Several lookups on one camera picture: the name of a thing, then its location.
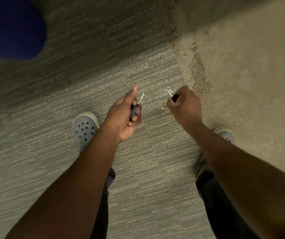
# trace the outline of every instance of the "person's left hand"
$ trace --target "person's left hand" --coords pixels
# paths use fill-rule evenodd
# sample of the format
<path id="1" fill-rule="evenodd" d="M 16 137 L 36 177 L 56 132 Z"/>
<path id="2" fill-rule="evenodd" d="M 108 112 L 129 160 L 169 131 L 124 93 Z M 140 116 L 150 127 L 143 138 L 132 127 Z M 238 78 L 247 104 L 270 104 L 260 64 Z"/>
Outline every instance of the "person's left hand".
<path id="1" fill-rule="evenodd" d="M 117 100 L 109 109 L 107 118 L 103 123 L 103 125 L 108 126 L 111 131 L 118 133 L 119 142 L 128 139 L 141 122 L 141 106 L 138 106 L 136 115 L 132 118 L 132 121 L 129 121 L 131 105 L 137 105 L 137 90 L 138 86 L 134 85 L 129 93 Z"/>

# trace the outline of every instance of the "gray carpet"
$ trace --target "gray carpet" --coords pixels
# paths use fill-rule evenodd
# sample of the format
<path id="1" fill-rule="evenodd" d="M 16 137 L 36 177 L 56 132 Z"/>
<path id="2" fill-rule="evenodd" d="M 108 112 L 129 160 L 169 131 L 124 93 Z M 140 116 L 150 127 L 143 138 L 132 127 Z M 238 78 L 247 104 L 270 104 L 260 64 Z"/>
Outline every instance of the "gray carpet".
<path id="1" fill-rule="evenodd" d="M 213 238 L 192 166 L 198 147 L 161 107 L 184 80 L 154 0 L 45 0 L 44 51 L 0 61 L 0 238 L 77 158 L 71 121 L 103 122 L 133 84 L 143 123 L 117 150 L 109 238 Z"/>

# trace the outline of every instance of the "gray shoe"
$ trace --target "gray shoe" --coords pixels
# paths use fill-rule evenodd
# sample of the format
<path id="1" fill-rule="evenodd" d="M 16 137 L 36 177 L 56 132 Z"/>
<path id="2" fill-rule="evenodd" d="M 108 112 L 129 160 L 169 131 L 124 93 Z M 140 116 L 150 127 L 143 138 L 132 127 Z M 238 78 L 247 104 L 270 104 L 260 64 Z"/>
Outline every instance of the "gray shoe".
<path id="1" fill-rule="evenodd" d="M 82 112 L 75 117 L 72 132 L 79 152 L 85 150 L 99 127 L 97 117 L 91 112 Z"/>
<path id="2" fill-rule="evenodd" d="M 218 134 L 220 137 L 224 138 L 225 140 L 229 141 L 233 145 L 236 144 L 236 140 L 235 140 L 234 134 L 228 128 L 226 128 L 226 127 L 218 127 L 218 128 L 213 129 L 212 131 L 214 133 Z M 196 162 L 196 165 L 195 165 L 195 168 L 194 168 L 194 174 L 195 174 L 196 178 L 198 177 L 198 173 L 200 172 L 200 169 L 203 166 L 206 166 L 208 164 L 209 164 L 208 161 L 206 160 L 204 155 L 201 153 L 201 156 L 198 159 L 198 161 Z"/>

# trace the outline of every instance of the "dark blue rounded object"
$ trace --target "dark blue rounded object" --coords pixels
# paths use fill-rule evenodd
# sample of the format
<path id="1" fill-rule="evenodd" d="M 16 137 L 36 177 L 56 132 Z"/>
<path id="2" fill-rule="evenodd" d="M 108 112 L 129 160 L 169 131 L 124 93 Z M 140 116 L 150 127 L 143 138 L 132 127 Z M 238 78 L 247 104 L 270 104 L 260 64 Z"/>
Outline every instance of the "dark blue rounded object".
<path id="1" fill-rule="evenodd" d="M 0 0 L 0 58 L 29 60 L 46 41 L 46 26 L 29 0 Z"/>

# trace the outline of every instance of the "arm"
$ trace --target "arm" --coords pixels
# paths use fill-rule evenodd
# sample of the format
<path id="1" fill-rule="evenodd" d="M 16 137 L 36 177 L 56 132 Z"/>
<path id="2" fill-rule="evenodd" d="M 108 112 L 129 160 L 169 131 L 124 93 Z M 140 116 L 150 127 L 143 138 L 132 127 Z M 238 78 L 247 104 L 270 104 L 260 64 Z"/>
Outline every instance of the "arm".
<path id="1" fill-rule="evenodd" d="M 194 138 L 248 225 L 262 238 L 285 238 L 285 173 L 227 142 L 202 123 L 199 97 L 182 87 L 168 107 Z"/>
<path id="2" fill-rule="evenodd" d="M 117 146 L 127 139 L 141 119 L 136 105 L 137 86 L 116 101 L 105 122 L 73 165 L 38 198 L 8 233 L 12 238 L 90 238 L 105 180 Z"/>

